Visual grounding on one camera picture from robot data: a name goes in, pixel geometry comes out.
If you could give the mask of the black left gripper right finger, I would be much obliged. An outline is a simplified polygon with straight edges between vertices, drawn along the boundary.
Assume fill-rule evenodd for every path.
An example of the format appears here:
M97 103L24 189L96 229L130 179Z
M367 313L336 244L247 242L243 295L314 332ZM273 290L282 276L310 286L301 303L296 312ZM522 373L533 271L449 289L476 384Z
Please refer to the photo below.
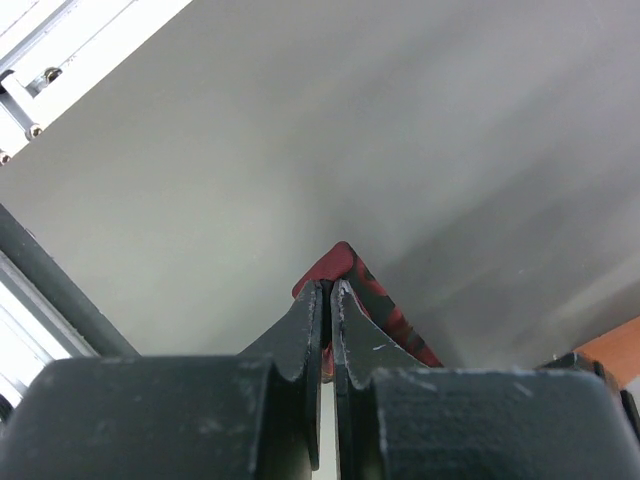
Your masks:
M577 369L436 369L331 294L343 479L635 479L636 421Z

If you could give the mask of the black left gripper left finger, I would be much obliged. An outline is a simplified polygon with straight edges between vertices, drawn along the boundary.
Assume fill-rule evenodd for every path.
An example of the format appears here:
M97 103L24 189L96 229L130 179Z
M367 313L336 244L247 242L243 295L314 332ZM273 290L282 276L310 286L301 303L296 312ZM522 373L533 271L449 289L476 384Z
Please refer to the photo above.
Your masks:
M5 479L308 479L319 466L323 289L237 355L49 364L1 433Z

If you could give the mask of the red patterned necktie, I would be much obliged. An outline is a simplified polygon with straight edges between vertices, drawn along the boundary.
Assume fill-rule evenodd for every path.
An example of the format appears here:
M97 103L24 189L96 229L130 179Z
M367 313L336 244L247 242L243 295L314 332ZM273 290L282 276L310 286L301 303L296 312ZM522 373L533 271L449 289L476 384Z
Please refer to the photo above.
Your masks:
M292 296L296 297L309 281L332 285L338 280L346 280L350 284L366 317L409 355L426 367L444 367L346 241L336 243L307 270L292 288Z

